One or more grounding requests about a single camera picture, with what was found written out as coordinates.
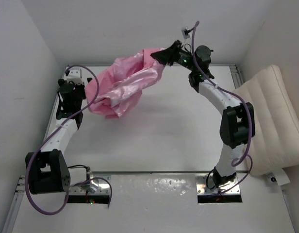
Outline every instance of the beige cushion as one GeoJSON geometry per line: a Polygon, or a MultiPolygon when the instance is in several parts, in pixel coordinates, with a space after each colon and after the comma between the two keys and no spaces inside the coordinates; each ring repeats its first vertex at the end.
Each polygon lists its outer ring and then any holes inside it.
{"type": "Polygon", "coordinates": [[[255,137],[249,150],[252,175],[299,164],[299,121],[280,69],[269,66],[234,91],[253,104],[255,137]]]}

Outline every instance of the pink cloth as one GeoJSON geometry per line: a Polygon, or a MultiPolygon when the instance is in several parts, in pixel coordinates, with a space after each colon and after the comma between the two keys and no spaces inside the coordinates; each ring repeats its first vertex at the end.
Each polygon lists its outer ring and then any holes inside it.
{"type": "MultiPolygon", "coordinates": [[[[144,49],[127,58],[117,58],[114,63],[97,76],[100,90],[96,101],[89,107],[92,113],[106,118],[122,117],[140,100],[142,90],[157,83],[165,68],[150,54],[160,48],[144,49]]],[[[85,87],[87,102],[97,91],[92,80],[85,87]]]]}

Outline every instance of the white table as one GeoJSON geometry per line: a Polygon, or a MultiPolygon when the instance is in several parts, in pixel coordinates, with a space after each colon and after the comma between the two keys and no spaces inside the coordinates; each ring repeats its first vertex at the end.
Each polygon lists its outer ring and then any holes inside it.
{"type": "MultiPolygon", "coordinates": [[[[106,67],[89,68],[99,74],[106,67]]],[[[222,87],[234,90],[229,66],[210,70],[222,87]]],[[[87,70],[82,72],[84,80],[92,77],[87,70]]],[[[222,149],[221,115],[191,88],[188,74],[180,66],[166,67],[161,80],[145,89],[140,102],[123,118],[105,120],[85,110],[65,152],[68,166],[81,163],[94,171],[129,172],[213,169],[222,149]]],[[[55,121],[54,111],[49,134],[55,121]]],[[[241,164],[237,169],[247,167],[241,164]]]]}
{"type": "MultiPolygon", "coordinates": [[[[103,69],[93,67],[96,73],[103,69]]],[[[211,72],[222,87],[233,90],[229,67],[211,67],[211,72]]],[[[162,80],[145,90],[136,108],[122,119],[105,120],[85,111],[65,153],[68,165],[123,172],[211,170],[222,146],[221,117],[189,86],[187,75],[181,67],[166,68],[162,80]]],[[[83,77],[90,75],[84,72],[83,77]]],[[[50,131],[54,121],[53,115],[50,131]]],[[[243,203],[225,204],[197,204],[191,173],[113,174],[111,184],[110,209],[68,204],[61,213],[44,216],[25,195],[22,201],[20,196],[11,215],[14,221],[10,220],[15,224],[9,229],[12,233],[294,232],[280,188],[264,178],[249,176],[240,184],[243,203]]],[[[48,211],[56,210],[63,198],[62,193],[33,197],[48,211]]]]}

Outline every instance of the white wall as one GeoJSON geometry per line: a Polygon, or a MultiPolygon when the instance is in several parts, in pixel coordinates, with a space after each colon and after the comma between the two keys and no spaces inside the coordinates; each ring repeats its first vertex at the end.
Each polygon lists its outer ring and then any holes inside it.
{"type": "Polygon", "coordinates": [[[45,133],[61,76],[20,0],[0,0],[0,232],[24,158],[45,133]]]}
{"type": "Polygon", "coordinates": [[[182,40],[200,20],[197,44],[214,63],[237,63],[274,0],[22,0],[62,64],[109,64],[182,40]]]}
{"type": "MultiPolygon", "coordinates": [[[[277,0],[241,64],[245,80],[270,64],[280,67],[299,119],[299,0],[277,0]]],[[[291,180],[287,194],[299,232],[299,166],[286,172],[291,180]]]]}

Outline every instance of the shiny pink fabric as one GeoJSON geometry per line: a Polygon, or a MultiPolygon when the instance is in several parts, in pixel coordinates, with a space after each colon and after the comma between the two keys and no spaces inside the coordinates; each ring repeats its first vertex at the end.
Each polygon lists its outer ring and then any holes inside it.
{"type": "MultiPolygon", "coordinates": [[[[117,58],[114,63],[97,76],[100,91],[96,101],[89,107],[92,113],[106,118],[122,117],[140,100],[142,90],[157,83],[165,68],[150,54],[160,48],[144,49],[127,58],[117,58]]],[[[92,80],[85,87],[87,102],[97,91],[92,80]]]]}

